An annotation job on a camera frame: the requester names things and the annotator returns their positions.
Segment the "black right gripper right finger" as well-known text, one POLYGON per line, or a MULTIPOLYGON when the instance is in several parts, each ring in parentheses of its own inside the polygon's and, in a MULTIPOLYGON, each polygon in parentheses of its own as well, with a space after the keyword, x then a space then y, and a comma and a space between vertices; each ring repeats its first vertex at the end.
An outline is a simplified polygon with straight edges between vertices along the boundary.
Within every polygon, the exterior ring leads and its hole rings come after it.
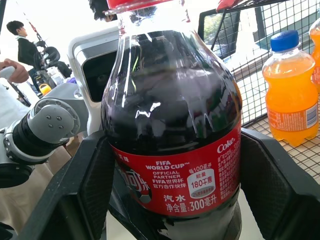
POLYGON ((320 184, 281 144, 241 130, 240 182, 264 240, 320 240, 320 184))

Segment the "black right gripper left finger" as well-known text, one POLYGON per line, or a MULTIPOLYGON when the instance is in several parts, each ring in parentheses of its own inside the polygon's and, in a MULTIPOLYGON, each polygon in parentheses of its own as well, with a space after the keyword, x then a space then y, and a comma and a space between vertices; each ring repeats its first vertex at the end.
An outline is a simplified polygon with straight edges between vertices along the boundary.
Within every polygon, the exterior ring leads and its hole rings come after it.
POLYGON ((85 138, 53 176, 17 240, 100 240, 114 169, 105 133, 85 138))

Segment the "cola bottle with red label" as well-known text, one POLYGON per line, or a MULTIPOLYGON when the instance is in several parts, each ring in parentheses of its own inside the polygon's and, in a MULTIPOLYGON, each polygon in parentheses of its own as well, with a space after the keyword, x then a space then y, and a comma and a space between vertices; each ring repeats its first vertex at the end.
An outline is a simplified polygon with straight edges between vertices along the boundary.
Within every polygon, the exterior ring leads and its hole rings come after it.
POLYGON ((107 0, 115 63, 101 123, 115 154, 114 216, 139 240, 239 240, 239 88, 184 0, 107 0))

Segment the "white handheld device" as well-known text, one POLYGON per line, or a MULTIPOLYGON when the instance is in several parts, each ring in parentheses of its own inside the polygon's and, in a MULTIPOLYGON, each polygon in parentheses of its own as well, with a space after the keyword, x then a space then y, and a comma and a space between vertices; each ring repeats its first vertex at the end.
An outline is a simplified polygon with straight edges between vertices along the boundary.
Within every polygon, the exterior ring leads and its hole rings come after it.
POLYGON ((13 66, 8 66, 0 70, 0 78, 4 78, 6 80, 9 80, 12 76, 12 74, 15 72, 15 68, 13 66))

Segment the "red item on rack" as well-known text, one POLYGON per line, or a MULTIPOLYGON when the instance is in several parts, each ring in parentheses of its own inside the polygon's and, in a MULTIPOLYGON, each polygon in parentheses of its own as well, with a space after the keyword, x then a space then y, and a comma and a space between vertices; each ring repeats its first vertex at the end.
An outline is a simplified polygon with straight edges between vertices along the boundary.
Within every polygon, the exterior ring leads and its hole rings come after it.
POLYGON ((223 11, 230 9, 234 6, 237 6, 238 4, 242 2, 246 2, 248 0, 218 0, 217 6, 216 6, 216 12, 223 11))

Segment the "bare hand of person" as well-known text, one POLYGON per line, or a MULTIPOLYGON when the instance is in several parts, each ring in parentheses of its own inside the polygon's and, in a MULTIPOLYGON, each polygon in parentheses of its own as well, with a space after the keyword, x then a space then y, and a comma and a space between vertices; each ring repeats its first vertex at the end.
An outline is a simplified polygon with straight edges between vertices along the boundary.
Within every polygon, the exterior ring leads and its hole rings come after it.
POLYGON ((14 72, 12 73, 10 78, 8 79, 9 82, 21 84, 21 83, 24 83, 28 80, 29 73, 25 69, 25 67, 23 65, 21 65, 20 63, 13 61, 13 60, 10 60, 8 58, 5 59, 4 61, 0 61, 0 71, 6 67, 14 67, 15 68, 14 72))

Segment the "orange soda bottle, blue cap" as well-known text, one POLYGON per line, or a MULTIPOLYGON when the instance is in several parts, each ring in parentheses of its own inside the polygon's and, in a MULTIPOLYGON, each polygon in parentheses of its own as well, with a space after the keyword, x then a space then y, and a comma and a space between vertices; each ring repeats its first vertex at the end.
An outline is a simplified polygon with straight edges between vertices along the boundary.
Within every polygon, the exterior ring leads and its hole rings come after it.
POLYGON ((297 30, 273 35, 272 55, 262 67, 268 84, 265 102, 270 132, 294 147, 314 138, 319 129, 318 91, 312 82, 316 63, 299 44, 297 30))

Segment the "small orange object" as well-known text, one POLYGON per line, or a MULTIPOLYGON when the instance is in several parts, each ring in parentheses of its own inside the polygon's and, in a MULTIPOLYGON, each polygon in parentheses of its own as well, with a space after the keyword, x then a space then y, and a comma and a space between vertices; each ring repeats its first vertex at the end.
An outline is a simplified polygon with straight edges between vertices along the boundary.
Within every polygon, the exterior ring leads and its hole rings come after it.
POLYGON ((48 84, 43 83, 39 86, 39 90, 42 93, 42 95, 45 96, 52 90, 52 88, 48 84))

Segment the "person in white clothing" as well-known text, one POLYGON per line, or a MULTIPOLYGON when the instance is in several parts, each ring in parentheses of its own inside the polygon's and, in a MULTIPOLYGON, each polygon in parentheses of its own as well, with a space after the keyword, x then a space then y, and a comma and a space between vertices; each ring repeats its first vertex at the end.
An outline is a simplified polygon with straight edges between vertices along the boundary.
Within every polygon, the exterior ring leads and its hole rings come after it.
POLYGON ((21 120, 29 110, 0 84, 0 129, 9 127, 14 121, 21 120))

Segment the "black scooter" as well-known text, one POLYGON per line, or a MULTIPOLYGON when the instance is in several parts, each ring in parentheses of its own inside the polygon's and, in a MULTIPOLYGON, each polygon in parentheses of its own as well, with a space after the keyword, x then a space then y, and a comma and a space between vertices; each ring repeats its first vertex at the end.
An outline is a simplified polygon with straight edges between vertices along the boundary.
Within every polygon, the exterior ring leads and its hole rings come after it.
POLYGON ((60 61, 60 53, 53 46, 47 46, 45 41, 40 40, 35 43, 36 53, 34 54, 34 68, 37 71, 47 70, 51 67, 57 67, 60 73, 69 78, 72 74, 72 70, 69 65, 63 61, 60 61))

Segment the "white and silver robot torso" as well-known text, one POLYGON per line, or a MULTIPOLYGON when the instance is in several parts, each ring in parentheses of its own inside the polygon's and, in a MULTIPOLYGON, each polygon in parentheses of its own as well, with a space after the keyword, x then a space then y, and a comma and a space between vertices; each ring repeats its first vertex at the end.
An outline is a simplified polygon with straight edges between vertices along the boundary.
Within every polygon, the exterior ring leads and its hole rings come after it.
POLYGON ((74 38, 68 59, 88 110, 87 134, 101 128, 101 101, 113 69, 119 45, 118 26, 74 38))

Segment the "bystander in black jacket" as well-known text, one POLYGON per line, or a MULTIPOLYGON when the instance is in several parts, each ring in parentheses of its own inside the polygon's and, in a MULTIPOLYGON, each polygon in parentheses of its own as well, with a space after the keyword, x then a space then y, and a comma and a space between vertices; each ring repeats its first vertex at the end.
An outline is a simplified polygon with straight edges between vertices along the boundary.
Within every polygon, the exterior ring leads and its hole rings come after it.
POLYGON ((36 45, 27 39, 27 31, 24 24, 18 20, 13 20, 6 25, 8 31, 16 36, 18 41, 18 61, 25 65, 31 66, 29 72, 33 75, 36 73, 35 60, 40 60, 41 54, 36 45))

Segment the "black framed mesh panel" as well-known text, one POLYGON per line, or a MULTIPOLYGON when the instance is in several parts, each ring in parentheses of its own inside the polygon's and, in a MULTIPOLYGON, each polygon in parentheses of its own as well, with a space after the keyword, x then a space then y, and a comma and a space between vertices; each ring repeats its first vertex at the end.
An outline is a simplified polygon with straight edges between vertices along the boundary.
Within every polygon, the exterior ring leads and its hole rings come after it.
POLYGON ((197 33, 222 60, 236 52, 241 12, 208 10, 200 13, 197 33))

